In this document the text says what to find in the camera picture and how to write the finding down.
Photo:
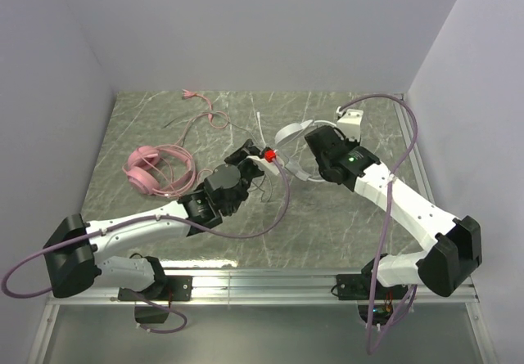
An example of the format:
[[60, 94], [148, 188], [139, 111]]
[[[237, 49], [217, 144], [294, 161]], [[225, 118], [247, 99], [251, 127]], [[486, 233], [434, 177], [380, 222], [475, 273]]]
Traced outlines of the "white headset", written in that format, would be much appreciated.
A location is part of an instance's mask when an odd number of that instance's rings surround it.
[[325, 182], [318, 173], [306, 171], [300, 166], [300, 156], [297, 152], [299, 146], [305, 144], [305, 135], [322, 126], [335, 128], [337, 126], [335, 123], [322, 119], [307, 119], [302, 123], [291, 123], [277, 132], [273, 143], [267, 143], [263, 134], [261, 114], [259, 111], [255, 112], [255, 118], [262, 145], [268, 146], [276, 153], [278, 162], [289, 174], [302, 182]]

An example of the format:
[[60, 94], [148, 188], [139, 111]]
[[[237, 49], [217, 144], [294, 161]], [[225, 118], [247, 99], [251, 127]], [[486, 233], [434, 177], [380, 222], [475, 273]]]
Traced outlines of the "pink headset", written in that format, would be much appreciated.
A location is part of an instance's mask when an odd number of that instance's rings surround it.
[[127, 158], [122, 167], [129, 184], [143, 195], [163, 198], [180, 198], [188, 193], [204, 172], [199, 169], [192, 152], [185, 147], [187, 135], [198, 120], [206, 118], [212, 128], [224, 129], [229, 124], [229, 115], [214, 108], [213, 102], [199, 92], [185, 89], [183, 99], [198, 98], [207, 105], [207, 110], [194, 115], [186, 123], [177, 141], [159, 146], [139, 146]]

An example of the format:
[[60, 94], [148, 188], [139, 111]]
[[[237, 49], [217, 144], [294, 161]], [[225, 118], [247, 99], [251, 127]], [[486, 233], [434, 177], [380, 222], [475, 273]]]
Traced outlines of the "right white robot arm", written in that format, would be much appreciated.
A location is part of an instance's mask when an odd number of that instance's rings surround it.
[[370, 263], [380, 286], [424, 285], [449, 297], [481, 265], [481, 226], [476, 219], [439, 209], [338, 129], [322, 126], [305, 140], [325, 181], [343, 185], [389, 211], [420, 245], [417, 253], [387, 254]]

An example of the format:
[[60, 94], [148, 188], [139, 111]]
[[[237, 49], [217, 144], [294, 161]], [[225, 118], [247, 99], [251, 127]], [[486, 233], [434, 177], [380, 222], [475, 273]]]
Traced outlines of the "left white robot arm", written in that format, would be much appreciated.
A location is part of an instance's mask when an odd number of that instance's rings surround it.
[[150, 297], [160, 293], [167, 278], [157, 258], [132, 260], [118, 253], [217, 227], [247, 199], [252, 180], [263, 176], [253, 160], [262, 154], [252, 140], [245, 141], [195, 190], [157, 209], [112, 221], [85, 222], [79, 213], [64, 218], [45, 244], [51, 250], [44, 258], [53, 295], [69, 298], [93, 285], [127, 288]]

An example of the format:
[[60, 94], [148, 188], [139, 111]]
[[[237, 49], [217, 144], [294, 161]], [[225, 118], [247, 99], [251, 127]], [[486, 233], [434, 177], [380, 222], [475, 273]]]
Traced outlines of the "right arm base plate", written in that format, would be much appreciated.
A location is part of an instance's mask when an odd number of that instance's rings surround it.
[[[330, 293], [339, 300], [369, 300], [371, 291], [371, 276], [364, 274], [337, 274], [336, 284]], [[394, 285], [384, 287], [379, 282], [375, 288], [375, 299], [402, 299], [408, 292], [407, 286]]]

